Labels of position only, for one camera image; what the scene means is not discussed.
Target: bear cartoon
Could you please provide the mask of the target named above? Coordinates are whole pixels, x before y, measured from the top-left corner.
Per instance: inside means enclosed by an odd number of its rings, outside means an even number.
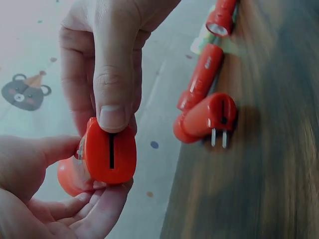
[[[30,78],[24,74],[16,74],[12,81],[2,88],[1,94],[13,106],[25,111],[35,111],[40,108],[44,97],[52,92],[50,87],[41,84],[45,75],[44,71]]]

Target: hand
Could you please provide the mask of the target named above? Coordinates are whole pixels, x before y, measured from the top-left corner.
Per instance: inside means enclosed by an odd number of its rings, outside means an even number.
[[[73,155],[80,138],[0,137],[0,238],[103,239],[117,222],[132,182],[65,202],[32,198],[48,166]]]
[[[62,86],[82,136],[90,117],[102,129],[136,131],[142,47],[180,0],[77,0],[62,23]]]

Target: metal prong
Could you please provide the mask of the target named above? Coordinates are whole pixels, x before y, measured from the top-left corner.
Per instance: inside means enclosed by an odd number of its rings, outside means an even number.
[[[216,145],[216,129],[211,130],[211,146],[215,147]]]
[[[222,139],[223,148],[227,148],[227,131],[223,131],[223,139]]]

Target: floor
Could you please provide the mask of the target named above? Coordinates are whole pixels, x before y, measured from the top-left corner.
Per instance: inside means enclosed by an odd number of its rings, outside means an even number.
[[[190,46],[214,2],[183,0],[144,47],[143,99],[136,115],[139,130],[135,183],[119,223],[108,238],[160,236],[180,150],[171,129],[179,113],[175,106],[196,64]],[[1,134],[76,134],[59,82],[57,33],[69,5],[69,0],[11,0],[0,7],[0,22],[8,23],[0,25],[0,87],[36,76],[44,98],[37,110],[28,111],[0,97]],[[56,165],[47,170],[36,196],[43,200],[68,197],[58,184]]]

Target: wooden surface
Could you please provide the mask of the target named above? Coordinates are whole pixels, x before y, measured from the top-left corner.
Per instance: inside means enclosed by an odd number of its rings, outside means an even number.
[[[318,239],[319,1],[241,0],[231,40],[231,145],[182,146],[161,238]]]

